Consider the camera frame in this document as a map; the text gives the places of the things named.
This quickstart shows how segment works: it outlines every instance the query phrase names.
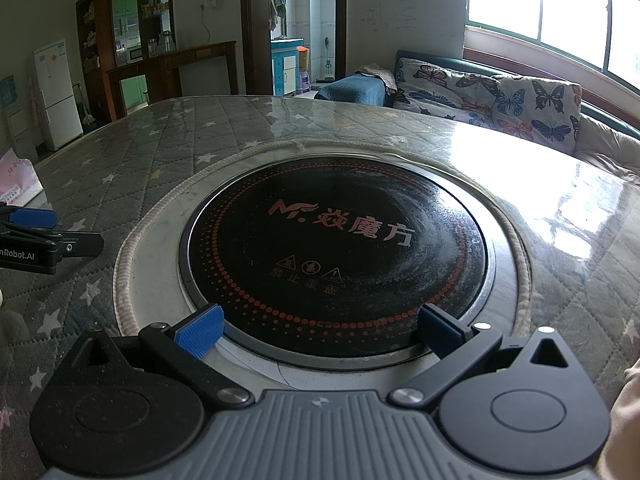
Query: round induction cooktop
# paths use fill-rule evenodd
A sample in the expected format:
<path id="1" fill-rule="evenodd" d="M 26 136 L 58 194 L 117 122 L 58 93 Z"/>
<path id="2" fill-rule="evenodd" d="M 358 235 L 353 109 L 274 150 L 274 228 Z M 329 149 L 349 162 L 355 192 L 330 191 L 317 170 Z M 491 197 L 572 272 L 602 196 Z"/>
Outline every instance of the round induction cooktop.
<path id="1" fill-rule="evenodd" d="M 492 244 L 455 184 L 373 158 L 315 155 L 227 182 L 194 211 L 180 273 L 226 335 L 278 361 L 393 364 L 424 353 L 415 314 L 471 320 L 493 279 Z"/>

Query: wooden console table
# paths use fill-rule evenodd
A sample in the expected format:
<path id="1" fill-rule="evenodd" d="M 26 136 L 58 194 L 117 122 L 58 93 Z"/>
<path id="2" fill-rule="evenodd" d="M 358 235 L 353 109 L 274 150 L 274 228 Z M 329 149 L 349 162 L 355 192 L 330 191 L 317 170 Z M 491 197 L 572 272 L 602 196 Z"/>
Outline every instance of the wooden console table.
<path id="1" fill-rule="evenodd" d="M 180 71 L 182 65 L 196 63 L 213 57 L 226 57 L 226 70 L 229 77 L 229 89 L 232 95 L 238 95 L 238 67 L 236 65 L 236 42 L 214 43 L 194 48 L 186 48 L 166 54 L 130 63 L 107 72 L 111 87 L 111 96 L 116 117 L 127 115 L 120 82 L 123 79 L 143 75 L 146 78 L 149 104 L 172 97 L 182 97 Z"/>

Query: window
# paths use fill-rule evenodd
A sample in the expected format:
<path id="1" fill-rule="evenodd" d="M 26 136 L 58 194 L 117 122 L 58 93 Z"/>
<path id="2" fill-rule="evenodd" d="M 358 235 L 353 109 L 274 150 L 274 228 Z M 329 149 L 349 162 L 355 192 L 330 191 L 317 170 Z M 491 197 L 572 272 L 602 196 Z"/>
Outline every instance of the window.
<path id="1" fill-rule="evenodd" d="M 640 92 L 638 16 L 639 0 L 469 0 L 467 23 L 551 48 Z"/>

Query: white refrigerator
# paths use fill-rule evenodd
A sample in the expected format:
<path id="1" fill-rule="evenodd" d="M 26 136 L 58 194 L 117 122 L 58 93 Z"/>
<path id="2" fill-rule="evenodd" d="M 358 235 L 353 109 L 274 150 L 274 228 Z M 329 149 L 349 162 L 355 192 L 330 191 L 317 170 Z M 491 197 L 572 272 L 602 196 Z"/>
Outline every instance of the white refrigerator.
<path id="1" fill-rule="evenodd" d="M 33 61 L 42 136 L 48 149 L 58 150 L 82 134 L 65 40 L 35 50 Z"/>

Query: triangular warning icon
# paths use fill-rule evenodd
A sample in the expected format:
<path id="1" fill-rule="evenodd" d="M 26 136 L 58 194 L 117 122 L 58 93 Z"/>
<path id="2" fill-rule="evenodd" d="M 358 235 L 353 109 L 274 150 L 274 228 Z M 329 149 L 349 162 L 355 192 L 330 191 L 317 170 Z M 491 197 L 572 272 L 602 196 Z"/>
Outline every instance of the triangular warning icon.
<path id="1" fill-rule="evenodd" d="M 325 280 L 329 280 L 330 282 L 342 284 L 342 276 L 340 275 L 340 269 L 338 269 L 338 267 L 335 267 L 335 269 L 323 274 L 321 277 Z"/>
<path id="2" fill-rule="evenodd" d="M 296 257 L 292 254 L 287 256 L 284 260 L 278 262 L 276 265 L 284 267 L 285 269 L 296 270 Z"/>

